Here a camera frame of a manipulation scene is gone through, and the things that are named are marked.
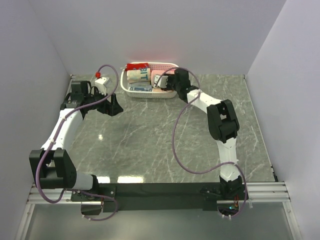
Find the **pink towel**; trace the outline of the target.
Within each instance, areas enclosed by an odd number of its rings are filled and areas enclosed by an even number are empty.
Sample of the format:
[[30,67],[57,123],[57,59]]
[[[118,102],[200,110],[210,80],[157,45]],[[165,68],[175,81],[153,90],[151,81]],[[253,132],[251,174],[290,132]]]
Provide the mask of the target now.
[[172,77],[174,76],[173,71],[169,73],[165,73],[162,77],[161,75],[164,73],[163,70],[153,70],[151,72],[151,86],[154,92],[173,92],[174,89],[172,87]]

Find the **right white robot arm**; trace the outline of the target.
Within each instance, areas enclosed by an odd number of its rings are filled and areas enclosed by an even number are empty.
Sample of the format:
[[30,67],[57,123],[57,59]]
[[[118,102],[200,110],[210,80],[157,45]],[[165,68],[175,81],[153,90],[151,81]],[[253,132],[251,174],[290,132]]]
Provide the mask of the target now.
[[171,147],[177,163],[187,172],[202,175],[220,168],[219,192],[214,193],[226,200],[233,199],[243,189],[244,177],[238,166],[236,143],[240,124],[233,103],[229,100],[220,100],[204,93],[200,86],[191,84],[189,75],[192,74],[185,68],[172,67],[166,70],[160,78],[167,77],[167,85],[177,92],[179,98],[186,103],[183,110],[194,106],[203,111],[207,116],[208,130],[218,147],[220,164],[200,172],[190,170],[183,166],[178,159],[175,149],[175,132],[179,119],[177,118],[172,130]]

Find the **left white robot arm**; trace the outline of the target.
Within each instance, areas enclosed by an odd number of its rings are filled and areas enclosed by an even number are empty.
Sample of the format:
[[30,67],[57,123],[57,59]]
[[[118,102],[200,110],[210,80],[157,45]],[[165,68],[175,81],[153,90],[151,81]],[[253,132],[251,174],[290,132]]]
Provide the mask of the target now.
[[76,170],[68,151],[76,131],[89,111],[98,111],[111,117],[124,110],[115,93],[108,94],[108,77],[90,81],[73,81],[60,105],[58,121],[48,140],[29,154],[29,162],[39,193],[44,189],[74,190],[89,201],[100,197],[98,179],[93,174]]

